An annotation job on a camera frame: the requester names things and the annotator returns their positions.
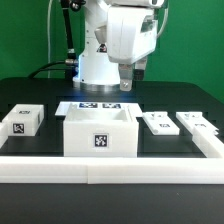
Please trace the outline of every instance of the white box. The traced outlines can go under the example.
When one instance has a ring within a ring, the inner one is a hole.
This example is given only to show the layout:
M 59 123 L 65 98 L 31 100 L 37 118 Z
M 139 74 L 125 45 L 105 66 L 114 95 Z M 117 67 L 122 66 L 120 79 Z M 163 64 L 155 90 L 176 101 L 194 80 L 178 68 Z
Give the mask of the white box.
M 137 157 L 138 127 L 128 107 L 71 104 L 64 120 L 64 156 Z
M 7 125 L 0 123 L 0 148 L 4 145 L 8 139 Z
M 3 119 L 9 136 L 35 136 L 44 119 L 43 105 L 17 104 Z

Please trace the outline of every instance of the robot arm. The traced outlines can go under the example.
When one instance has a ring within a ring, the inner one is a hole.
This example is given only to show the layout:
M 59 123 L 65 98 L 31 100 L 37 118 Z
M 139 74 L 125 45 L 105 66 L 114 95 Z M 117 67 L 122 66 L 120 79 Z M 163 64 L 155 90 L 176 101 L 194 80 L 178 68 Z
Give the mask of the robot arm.
M 120 89 L 130 91 L 133 76 L 142 80 L 147 55 L 156 47 L 155 9 L 165 0 L 105 0 L 108 10 L 107 48 L 111 62 L 119 64 Z
M 147 56 L 155 50 L 156 12 L 167 0 L 63 1 L 73 11 L 85 4 L 86 46 L 74 86 L 119 84 L 121 90 L 130 91 L 134 73 L 143 79 Z M 98 51 L 100 46 L 104 46 L 103 53 Z

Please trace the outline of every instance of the black surface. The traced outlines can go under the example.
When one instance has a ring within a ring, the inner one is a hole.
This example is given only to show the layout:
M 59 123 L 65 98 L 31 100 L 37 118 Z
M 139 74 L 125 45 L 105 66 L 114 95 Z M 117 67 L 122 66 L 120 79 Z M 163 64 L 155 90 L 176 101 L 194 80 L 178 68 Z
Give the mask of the black surface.
M 192 84 L 137 82 L 130 93 L 105 95 L 74 90 L 64 80 L 12 78 L 0 81 L 0 120 L 21 103 L 44 104 L 46 117 L 36 137 L 10 137 L 1 155 L 62 156 L 63 118 L 54 116 L 60 101 L 135 102 L 143 111 L 168 111 L 180 136 L 153 136 L 139 119 L 138 156 L 203 157 L 176 111 L 202 111 L 223 139 L 224 105 Z M 0 192 L 4 224 L 224 222 L 223 185 L 1 184 Z

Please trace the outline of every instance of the white block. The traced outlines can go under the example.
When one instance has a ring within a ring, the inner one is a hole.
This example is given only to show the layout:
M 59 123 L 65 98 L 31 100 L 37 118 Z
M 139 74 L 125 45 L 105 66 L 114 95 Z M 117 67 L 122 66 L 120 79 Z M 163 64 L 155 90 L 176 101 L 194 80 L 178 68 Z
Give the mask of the white block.
M 202 112 L 177 112 L 176 117 L 191 134 L 195 127 L 204 127 L 214 135 L 218 134 L 218 129 L 202 116 Z
M 0 123 L 0 148 L 4 145 L 7 139 L 8 139 L 7 125 L 4 123 Z
M 17 104 L 3 119 L 9 136 L 35 136 L 44 119 L 43 105 Z
M 71 104 L 64 121 L 64 156 L 137 157 L 138 122 L 126 107 Z
M 207 158 L 224 158 L 224 144 L 205 127 L 195 127 L 193 142 Z
M 143 113 L 143 119 L 154 135 L 179 135 L 180 129 L 165 111 Z

